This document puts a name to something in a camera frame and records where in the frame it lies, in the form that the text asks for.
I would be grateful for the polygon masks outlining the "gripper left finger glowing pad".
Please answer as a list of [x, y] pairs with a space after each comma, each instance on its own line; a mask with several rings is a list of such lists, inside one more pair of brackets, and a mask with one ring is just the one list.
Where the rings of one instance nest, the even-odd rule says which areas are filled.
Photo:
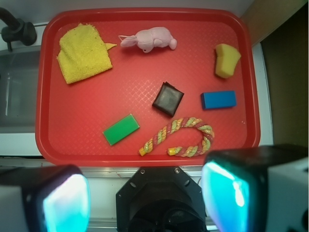
[[2, 232], [85, 232], [91, 200], [87, 178], [74, 165], [2, 167]]

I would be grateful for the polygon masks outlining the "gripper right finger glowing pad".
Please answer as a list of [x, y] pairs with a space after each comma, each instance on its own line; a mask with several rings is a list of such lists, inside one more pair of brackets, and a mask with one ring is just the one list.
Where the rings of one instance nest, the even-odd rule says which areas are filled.
[[306, 232], [309, 150], [266, 145], [216, 150], [205, 159], [202, 196], [221, 232]]

